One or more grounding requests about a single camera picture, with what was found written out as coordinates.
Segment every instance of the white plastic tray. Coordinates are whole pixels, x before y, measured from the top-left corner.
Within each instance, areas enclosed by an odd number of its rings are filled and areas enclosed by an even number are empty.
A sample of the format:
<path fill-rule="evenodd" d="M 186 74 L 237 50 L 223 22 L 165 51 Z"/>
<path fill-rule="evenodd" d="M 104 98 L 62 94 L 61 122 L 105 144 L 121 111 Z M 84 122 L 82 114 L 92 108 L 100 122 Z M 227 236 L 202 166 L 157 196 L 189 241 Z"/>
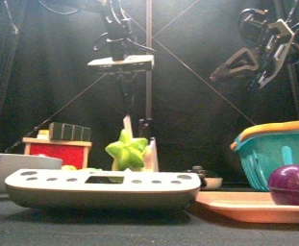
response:
<path fill-rule="evenodd" d="M 196 205 L 243 222 L 299 224 L 299 206 L 276 205 L 269 192 L 198 192 Z"/>

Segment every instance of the black table surface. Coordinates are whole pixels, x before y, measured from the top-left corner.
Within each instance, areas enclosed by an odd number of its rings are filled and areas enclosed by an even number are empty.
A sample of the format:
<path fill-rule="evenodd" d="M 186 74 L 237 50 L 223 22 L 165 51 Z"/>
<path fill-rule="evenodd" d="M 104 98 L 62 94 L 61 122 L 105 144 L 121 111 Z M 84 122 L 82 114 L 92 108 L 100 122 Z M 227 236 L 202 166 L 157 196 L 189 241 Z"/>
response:
<path fill-rule="evenodd" d="M 201 210 L 27 209 L 0 198 L 3 245 L 299 245 L 299 224 L 252 224 Z"/>

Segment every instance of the white bowl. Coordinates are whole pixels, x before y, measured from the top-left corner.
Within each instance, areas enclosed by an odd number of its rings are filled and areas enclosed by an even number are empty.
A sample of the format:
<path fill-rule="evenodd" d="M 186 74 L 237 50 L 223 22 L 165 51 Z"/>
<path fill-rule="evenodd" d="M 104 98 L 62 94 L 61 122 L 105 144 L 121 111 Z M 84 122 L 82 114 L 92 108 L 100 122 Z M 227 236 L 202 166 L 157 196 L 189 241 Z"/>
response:
<path fill-rule="evenodd" d="M 61 159 L 42 156 L 0 154 L 0 193 L 5 191 L 5 179 L 18 169 L 60 169 Z"/>
<path fill-rule="evenodd" d="M 215 190 L 220 188 L 221 178 L 205 178 L 207 185 L 200 190 Z"/>

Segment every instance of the plastic container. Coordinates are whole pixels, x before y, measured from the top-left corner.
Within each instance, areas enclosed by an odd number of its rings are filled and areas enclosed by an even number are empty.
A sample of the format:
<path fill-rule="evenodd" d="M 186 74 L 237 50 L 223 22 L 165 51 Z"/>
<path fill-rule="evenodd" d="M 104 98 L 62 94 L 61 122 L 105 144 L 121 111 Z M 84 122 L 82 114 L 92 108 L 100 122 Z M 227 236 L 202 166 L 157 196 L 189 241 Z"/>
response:
<path fill-rule="evenodd" d="M 5 179 L 18 169 L 60 169 L 61 159 L 42 156 L 0 154 L 0 194 L 5 194 Z"/>
<path fill-rule="evenodd" d="M 229 148 L 239 153 L 249 186 L 268 191 L 271 173 L 283 165 L 299 164 L 299 121 L 244 129 Z"/>

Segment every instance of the red box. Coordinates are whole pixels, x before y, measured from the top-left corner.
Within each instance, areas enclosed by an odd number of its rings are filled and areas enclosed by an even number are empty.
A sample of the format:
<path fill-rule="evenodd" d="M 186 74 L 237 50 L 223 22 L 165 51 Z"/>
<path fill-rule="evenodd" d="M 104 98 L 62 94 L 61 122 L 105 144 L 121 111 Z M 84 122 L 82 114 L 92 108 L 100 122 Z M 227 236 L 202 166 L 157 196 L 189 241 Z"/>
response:
<path fill-rule="evenodd" d="M 62 165 L 73 165 L 77 169 L 86 168 L 90 142 L 45 140 L 23 137 L 23 155 L 46 155 L 62 159 Z"/>

